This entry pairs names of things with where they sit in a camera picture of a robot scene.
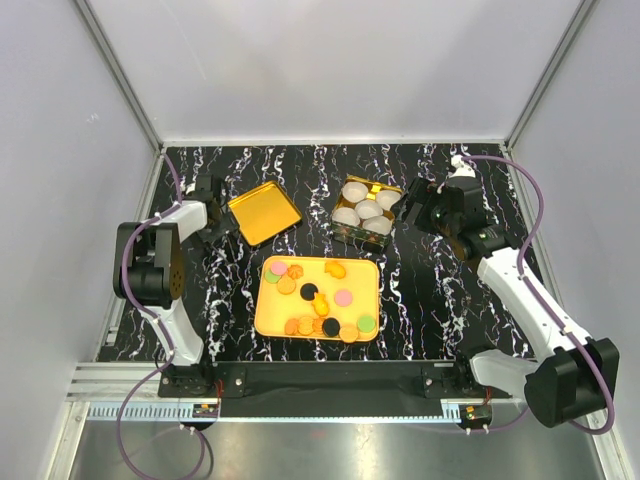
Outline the metal serving tongs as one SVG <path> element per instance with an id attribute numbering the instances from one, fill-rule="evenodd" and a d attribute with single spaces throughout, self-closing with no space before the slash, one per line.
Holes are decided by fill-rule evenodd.
<path id="1" fill-rule="evenodd" d="M 203 241 L 211 245 L 221 242 L 225 237 L 236 236 L 239 224 L 227 204 L 220 204 L 212 199 L 205 203 L 207 221 L 205 227 L 199 232 Z"/>

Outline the orange fish cookie top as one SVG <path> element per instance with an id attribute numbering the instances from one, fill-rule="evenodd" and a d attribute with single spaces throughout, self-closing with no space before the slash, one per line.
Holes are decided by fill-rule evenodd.
<path id="1" fill-rule="evenodd" d="M 324 272 L 329 274 L 332 278 L 343 279 L 346 277 L 345 267 L 336 260 L 330 260 L 325 262 Z"/>

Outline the orange fish cookie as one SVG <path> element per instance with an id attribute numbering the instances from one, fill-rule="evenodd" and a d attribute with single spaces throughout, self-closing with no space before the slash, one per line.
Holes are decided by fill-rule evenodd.
<path id="1" fill-rule="evenodd" d="M 325 262 L 324 272 L 329 274 L 332 278 L 343 279 L 346 277 L 345 267 L 336 260 L 330 260 Z"/>
<path id="2" fill-rule="evenodd" d="M 326 300 L 326 296 L 322 293 L 317 293 L 314 300 L 311 301 L 311 305 L 315 314 L 318 317 L 327 317 L 330 311 L 330 306 Z"/>

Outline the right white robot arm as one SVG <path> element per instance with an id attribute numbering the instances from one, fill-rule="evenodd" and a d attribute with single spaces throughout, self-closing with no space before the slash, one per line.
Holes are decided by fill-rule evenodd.
<path id="1" fill-rule="evenodd" d="M 420 207 L 416 228 L 449 243 L 456 258 L 498 296 L 535 356 L 515 358 L 497 349 L 468 354 L 454 371 L 455 387 L 470 397 L 490 387 L 522 399 L 548 428 L 578 425 L 580 418 L 603 410 L 604 425 L 583 430 L 608 432 L 615 421 L 617 347 L 608 338 L 595 339 L 563 310 L 531 272 L 526 248 L 489 221 L 474 170 L 463 162 L 454 168 L 441 184 L 414 179 L 395 209 L 406 219 L 413 206 Z"/>

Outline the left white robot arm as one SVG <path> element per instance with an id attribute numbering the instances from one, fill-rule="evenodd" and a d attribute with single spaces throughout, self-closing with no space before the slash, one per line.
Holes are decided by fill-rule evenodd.
<path id="1" fill-rule="evenodd" d="M 185 367 L 181 384 L 196 396 L 214 388 L 216 372 L 200 362 L 204 343 L 182 301 L 186 287 L 182 243 L 194 234 L 216 232 L 225 193 L 221 178 L 205 175 L 167 213 L 147 222 L 124 222 L 116 230 L 114 293 L 152 325 L 170 363 Z"/>

